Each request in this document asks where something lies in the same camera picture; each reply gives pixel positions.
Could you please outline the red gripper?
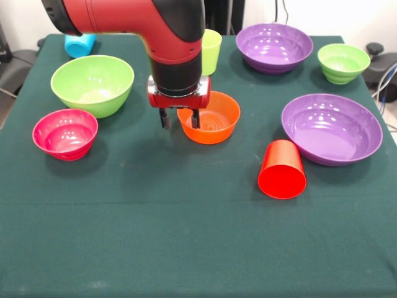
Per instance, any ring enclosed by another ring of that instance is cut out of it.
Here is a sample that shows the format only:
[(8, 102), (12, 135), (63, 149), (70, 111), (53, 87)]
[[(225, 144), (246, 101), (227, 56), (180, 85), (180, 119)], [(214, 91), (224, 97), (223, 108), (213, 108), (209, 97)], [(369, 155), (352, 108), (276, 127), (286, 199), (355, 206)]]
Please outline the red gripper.
[(153, 76), (149, 75), (146, 92), (152, 107), (159, 108), (161, 125), (164, 129), (171, 129), (171, 120), (167, 114), (168, 108), (192, 109), (191, 123), (193, 129), (200, 128), (200, 110), (208, 106), (210, 101), (211, 79), (202, 76), (198, 82), (197, 89), (186, 96), (167, 96), (159, 92)]

